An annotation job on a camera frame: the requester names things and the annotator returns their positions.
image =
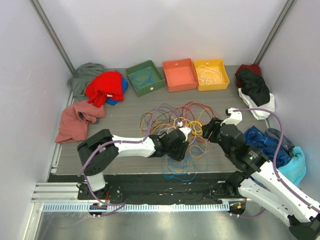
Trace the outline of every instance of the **orange bin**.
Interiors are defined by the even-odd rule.
[[[197,88],[198,77],[191,58],[162,63],[169,92]]]
[[[198,90],[223,90],[230,83],[222,58],[195,60],[194,68],[198,78]]]

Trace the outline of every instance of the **folded clothing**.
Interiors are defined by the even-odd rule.
[[[237,75],[241,72],[242,69],[249,69],[251,72],[253,72],[253,73],[261,76],[261,69],[260,69],[260,67],[259,67],[258,64],[255,64],[255,63],[254,63],[254,64],[251,64],[251,65],[244,65],[244,64],[242,64],[242,65],[238,68],[238,70],[236,71],[235,75],[237,76]],[[237,86],[238,88],[242,88],[242,82],[241,82],[240,80],[236,80],[235,84],[236,84],[236,86]]]
[[[244,133],[244,140],[247,144],[260,149],[271,161],[273,161],[278,143],[265,136],[265,134],[258,128],[255,126],[249,128]],[[276,167],[279,168],[286,165],[290,162],[290,159],[290,156],[284,150],[284,148],[280,147],[276,156]]]
[[[83,141],[87,138],[89,122],[106,116],[103,106],[96,107],[86,100],[67,106],[61,115],[57,144]]]
[[[98,63],[88,62],[78,67],[73,73],[73,76],[68,80],[73,97],[80,101],[87,99],[85,90],[89,83],[106,71],[107,69]]]
[[[247,96],[245,94],[242,93],[241,88],[238,88],[238,92],[239,92],[239,97],[242,98],[242,100],[244,101],[244,103],[251,109],[251,108],[258,108],[258,106],[256,105],[256,103],[251,99],[250,96]],[[270,95],[270,101],[264,105],[259,106],[259,108],[261,109],[267,109],[270,110],[272,112],[274,112],[276,110],[276,106],[275,106],[275,95],[273,95],[272,93],[269,93]],[[269,117],[270,113],[266,112],[266,111],[260,111],[260,110],[251,110],[250,111],[252,113],[252,115],[258,119],[258,120],[265,120]]]
[[[262,76],[243,68],[235,77],[242,84],[242,93],[249,96],[258,107],[269,103],[270,91]]]
[[[278,143],[280,140],[280,131],[271,127],[265,130],[264,135],[273,139],[276,143]],[[291,158],[294,156],[292,149],[295,147],[295,145],[289,138],[283,136],[281,146]]]
[[[129,84],[128,84],[127,80],[125,79],[125,77],[123,75],[121,77],[121,85],[122,85],[122,93],[124,94],[125,91],[127,90],[128,86],[129,86]],[[114,106],[114,105],[116,105],[118,103],[117,100],[113,100],[111,98],[107,98],[105,102],[107,104],[112,105],[112,106]]]
[[[299,146],[292,149],[292,154],[290,162],[279,167],[279,171],[299,188],[301,180],[307,173],[305,154]]]
[[[107,98],[122,101],[124,94],[121,78],[121,74],[116,71],[107,71],[97,76],[85,90],[85,95],[89,97],[88,103],[100,107]]]

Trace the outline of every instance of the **white wall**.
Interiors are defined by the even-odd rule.
[[[0,233],[22,239],[49,171],[70,77],[28,0],[0,3]]]
[[[40,0],[77,68],[181,58],[252,63],[285,0]]]
[[[320,1],[297,1],[262,60],[285,135],[301,146],[307,174],[301,188],[320,201]]]

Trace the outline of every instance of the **blue cloth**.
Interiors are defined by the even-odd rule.
[[[125,93],[125,91],[127,90],[128,88],[128,82],[127,80],[125,79],[125,77],[122,75],[121,77],[121,85],[122,85],[122,92]],[[113,100],[113,99],[110,99],[110,98],[107,98],[106,101],[105,101],[107,104],[110,104],[112,106],[116,105],[118,103],[117,100]]]
[[[301,147],[295,146],[292,149],[293,157],[290,162],[285,166],[279,167],[280,173],[282,173],[287,179],[299,188],[301,180],[307,173],[306,159]]]
[[[255,126],[252,126],[244,133],[244,140],[247,144],[257,147],[260,149],[267,157],[272,161],[276,152],[278,143],[273,139],[265,136],[265,134],[260,131]],[[282,167],[290,162],[290,156],[280,147],[280,150],[276,156],[276,167]]]

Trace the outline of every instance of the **green-gray cloth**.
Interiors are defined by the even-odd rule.
[[[73,97],[79,101],[88,99],[85,95],[87,86],[93,79],[106,71],[107,69],[103,65],[92,62],[88,62],[78,67],[73,76],[68,80]]]

